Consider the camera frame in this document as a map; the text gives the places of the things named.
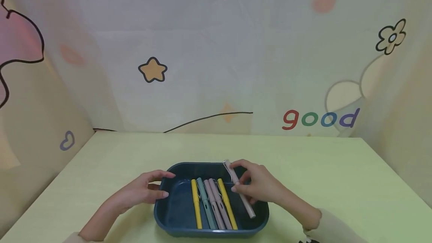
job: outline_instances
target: left hand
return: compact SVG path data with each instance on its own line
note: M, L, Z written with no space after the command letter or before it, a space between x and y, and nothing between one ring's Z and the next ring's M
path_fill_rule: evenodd
M154 204L156 200L168 197L169 193L159 190L159 184L153 182L161 181L164 177L175 176L171 172L162 170L145 172L108 198L107 203L118 208L120 214L137 204Z

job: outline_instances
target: pink pen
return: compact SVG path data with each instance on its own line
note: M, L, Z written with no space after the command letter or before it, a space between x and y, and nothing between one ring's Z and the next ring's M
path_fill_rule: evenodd
M217 226L219 227L220 230L225 230L224 221L222 220L222 217L219 214L219 210L217 209L217 205L216 205L215 196L213 194L213 191L207 179L204 180L204 186L205 186L205 190L207 191L208 199L210 200L211 208L213 209L213 214L215 215L216 218Z
M213 191L213 195L216 199L217 206L219 208L220 214L222 215L223 222L225 223L226 228L228 230L232 230L233 227L231 226L230 218L228 218L227 212L225 211L225 206L224 203L222 203L221 195L219 194L219 191L216 187L215 180L213 178L210 178L208 180L208 183L210 184L211 191Z
M239 178L237 177L236 172L231 168L230 161L224 160L223 164L224 164L225 168L227 169L228 173L230 174L231 181L234 183L234 185L239 185L240 184ZM252 206L249 203L249 201L245 198L245 196L243 194L239 193L239 195L240 195L240 198L244 204L244 207L246 208L247 213L249 214L249 217L251 219L255 218L256 217L255 212L252 209Z

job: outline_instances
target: green pen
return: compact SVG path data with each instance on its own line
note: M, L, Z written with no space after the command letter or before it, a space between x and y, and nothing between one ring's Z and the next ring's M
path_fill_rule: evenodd
M210 226L210 229L217 230L218 227L216 226L216 220L213 217L212 210L210 209L209 198L203 180L199 177L196 179L196 182L198 183L199 194L201 195L201 201L204 205L205 214L207 215L208 225Z

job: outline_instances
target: purple heart drawing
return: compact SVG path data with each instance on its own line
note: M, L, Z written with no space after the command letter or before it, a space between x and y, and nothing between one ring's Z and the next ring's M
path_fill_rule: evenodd
M70 149L74 144L75 144L74 133L71 132L70 130L68 130L64 134L64 140L61 141L60 149L62 149L63 151L66 151L66 150Z

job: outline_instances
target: light green table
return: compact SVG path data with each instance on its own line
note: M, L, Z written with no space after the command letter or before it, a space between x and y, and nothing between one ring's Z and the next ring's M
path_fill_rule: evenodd
M358 138L98 132L0 243L61 243L141 172L226 158L264 164L293 192L332 211L370 243L431 240L432 210ZM271 204L267 226L248 242L303 239L296 220ZM172 238L157 226L152 207L140 205L117 220L107 242L216 240Z

